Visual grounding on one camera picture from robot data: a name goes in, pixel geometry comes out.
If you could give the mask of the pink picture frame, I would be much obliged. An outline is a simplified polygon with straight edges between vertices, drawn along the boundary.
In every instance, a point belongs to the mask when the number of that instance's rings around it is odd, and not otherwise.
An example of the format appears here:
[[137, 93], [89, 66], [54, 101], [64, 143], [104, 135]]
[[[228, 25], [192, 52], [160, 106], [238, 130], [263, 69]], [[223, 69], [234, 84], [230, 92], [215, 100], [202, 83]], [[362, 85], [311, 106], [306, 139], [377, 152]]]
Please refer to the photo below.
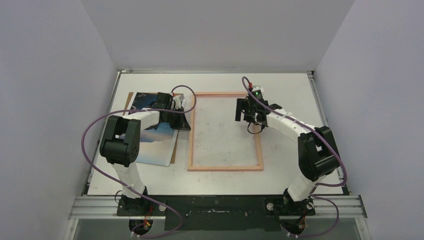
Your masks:
[[188, 171], [263, 171], [260, 134], [234, 121], [237, 99], [245, 92], [196, 92], [188, 139]]

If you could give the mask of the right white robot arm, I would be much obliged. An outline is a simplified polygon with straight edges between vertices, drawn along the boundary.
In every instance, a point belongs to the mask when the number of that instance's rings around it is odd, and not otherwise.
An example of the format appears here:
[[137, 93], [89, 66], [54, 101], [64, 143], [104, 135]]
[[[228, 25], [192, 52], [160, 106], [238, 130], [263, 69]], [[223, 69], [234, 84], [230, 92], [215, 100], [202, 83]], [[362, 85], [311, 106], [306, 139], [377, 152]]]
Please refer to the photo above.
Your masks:
[[307, 204], [313, 189], [339, 166], [339, 155], [332, 131], [297, 120], [280, 105], [269, 104], [260, 89], [248, 91], [236, 100], [235, 121], [245, 121], [262, 130], [272, 128], [297, 142], [300, 173], [283, 193], [284, 211], [296, 214]]

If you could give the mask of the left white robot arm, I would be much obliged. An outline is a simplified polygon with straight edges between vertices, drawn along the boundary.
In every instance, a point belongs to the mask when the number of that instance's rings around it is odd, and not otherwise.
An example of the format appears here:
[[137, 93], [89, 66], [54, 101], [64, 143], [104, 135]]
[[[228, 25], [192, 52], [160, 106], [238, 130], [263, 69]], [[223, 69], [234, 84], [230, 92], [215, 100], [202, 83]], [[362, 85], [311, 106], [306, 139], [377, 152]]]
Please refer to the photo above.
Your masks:
[[183, 94], [158, 92], [152, 100], [131, 108], [128, 115], [112, 115], [107, 119], [99, 153], [114, 168], [118, 180], [123, 182], [119, 209], [132, 216], [149, 212], [148, 190], [136, 163], [141, 133], [143, 130], [157, 130], [160, 124], [168, 124], [172, 130], [191, 130], [184, 105]]

